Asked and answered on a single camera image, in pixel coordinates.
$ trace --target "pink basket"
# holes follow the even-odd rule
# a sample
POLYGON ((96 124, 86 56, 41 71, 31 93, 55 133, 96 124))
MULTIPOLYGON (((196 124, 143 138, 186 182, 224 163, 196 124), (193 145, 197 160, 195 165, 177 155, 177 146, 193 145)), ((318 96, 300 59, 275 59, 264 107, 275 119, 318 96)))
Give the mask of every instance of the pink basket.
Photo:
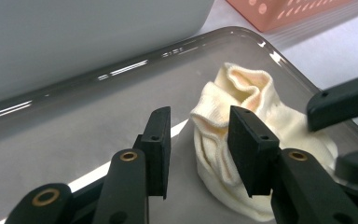
POLYGON ((227 0, 257 30, 273 28, 299 21, 351 0, 227 0))

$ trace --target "tray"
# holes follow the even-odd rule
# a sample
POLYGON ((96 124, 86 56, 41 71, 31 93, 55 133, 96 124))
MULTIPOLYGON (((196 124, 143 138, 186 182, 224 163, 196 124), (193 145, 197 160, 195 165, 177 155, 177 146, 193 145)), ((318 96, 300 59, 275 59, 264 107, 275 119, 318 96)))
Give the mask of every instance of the tray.
MULTIPOLYGON (((0 103, 0 220, 30 190, 70 183, 131 147, 154 109, 170 105, 172 126, 188 119, 203 86, 224 62, 266 70, 282 101, 298 111, 305 111, 318 91, 260 35, 228 27, 5 100, 0 103)), ((353 122, 326 131, 340 153, 358 149, 353 122)), ((192 134, 190 121, 172 139, 168 198, 150 198, 150 223, 256 223, 204 187, 192 134)))

